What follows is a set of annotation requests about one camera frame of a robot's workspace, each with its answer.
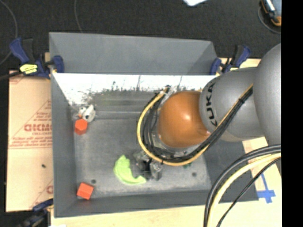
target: black carpet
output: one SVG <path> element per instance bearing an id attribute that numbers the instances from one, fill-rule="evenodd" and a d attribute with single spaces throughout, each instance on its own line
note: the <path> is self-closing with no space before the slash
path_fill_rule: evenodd
<path id="1" fill-rule="evenodd" d="M 50 31 L 79 32 L 74 0 L 2 0 L 15 14 L 18 36 L 34 39 L 34 52 L 48 51 Z M 258 18 L 260 0 L 209 0 L 195 7 L 182 0 L 77 0 L 84 33 L 142 35 L 209 40 L 219 57 L 232 56 L 235 45 L 251 49 L 261 58 L 281 42 Z M 0 3 L 0 61 L 15 37 L 14 20 Z M 0 76 L 18 68 L 13 56 L 0 65 Z M 0 82 L 0 226 L 15 226 L 29 213 L 4 213 L 8 127 L 8 85 Z"/>

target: cardboard sheet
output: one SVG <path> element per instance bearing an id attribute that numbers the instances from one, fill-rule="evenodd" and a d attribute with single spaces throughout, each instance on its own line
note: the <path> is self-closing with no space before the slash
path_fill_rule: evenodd
<path id="1" fill-rule="evenodd" d="M 50 81 L 9 80 L 6 211 L 30 210 L 53 195 Z"/>

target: blue clamp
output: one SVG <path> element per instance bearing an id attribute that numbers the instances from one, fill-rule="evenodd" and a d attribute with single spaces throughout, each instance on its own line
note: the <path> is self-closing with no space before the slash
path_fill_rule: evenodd
<path id="1" fill-rule="evenodd" d="M 250 56 L 250 49 L 244 45 L 237 45 L 232 59 L 225 64 L 222 64 L 221 59 L 216 58 L 211 65 L 210 75 L 215 75 L 229 72 L 231 68 L 240 68 L 241 64 Z"/>
<path id="2" fill-rule="evenodd" d="M 17 227 L 35 227 L 37 226 L 49 212 L 46 210 L 47 207 L 53 205 L 53 199 L 46 200 L 38 205 L 34 206 L 32 211 L 33 215 L 24 220 Z"/>
<path id="3" fill-rule="evenodd" d="M 59 73 L 64 72 L 64 63 L 61 56 L 56 55 L 51 61 L 48 62 L 42 60 L 41 57 L 35 60 L 30 47 L 26 48 L 28 50 L 28 53 L 26 53 L 26 50 L 22 46 L 22 40 L 20 37 L 13 40 L 9 44 L 9 48 L 12 54 L 20 60 L 20 68 L 26 64 L 33 65 L 33 67 L 29 67 L 31 70 L 23 71 L 23 74 L 26 76 L 38 76 L 50 79 L 50 69 L 48 68 L 49 65 L 54 65 L 54 69 L 56 69 L 56 71 Z"/>

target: orange cube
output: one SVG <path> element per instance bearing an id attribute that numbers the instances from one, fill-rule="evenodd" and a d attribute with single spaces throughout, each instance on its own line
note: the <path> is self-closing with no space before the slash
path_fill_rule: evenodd
<path id="1" fill-rule="evenodd" d="M 93 191 L 94 191 L 93 186 L 90 186 L 87 183 L 80 183 L 80 186 L 77 191 L 77 196 L 88 200 L 88 199 L 90 199 Z"/>
<path id="2" fill-rule="evenodd" d="M 84 119 L 78 119 L 75 122 L 75 132 L 79 135 L 85 134 L 87 129 L 87 121 Z"/>

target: green object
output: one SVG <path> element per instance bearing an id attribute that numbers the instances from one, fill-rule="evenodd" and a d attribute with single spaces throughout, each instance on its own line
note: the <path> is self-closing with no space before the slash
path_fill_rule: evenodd
<path id="1" fill-rule="evenodd" d="M 136 185 L 146 183 L 143 176 L 133 177 L 132 170 L 130 169 L 130 160 L 122 155 L 115 163 L 114 173 L 116 177 L 123 183 L 128 185 Z"/>
<path id="2" fill-rule="evenodd" d="M 183 168 L 184 168 L 184 169 L 186 169 L 186 168 L 190 167 L 190 166 L 191 166 L 191 164 L 192 164 L 192 162 L 190 162 L 190 163 L 188 163 L 188 164 L 184 165 L 184 166 L 183 166 Z"/>

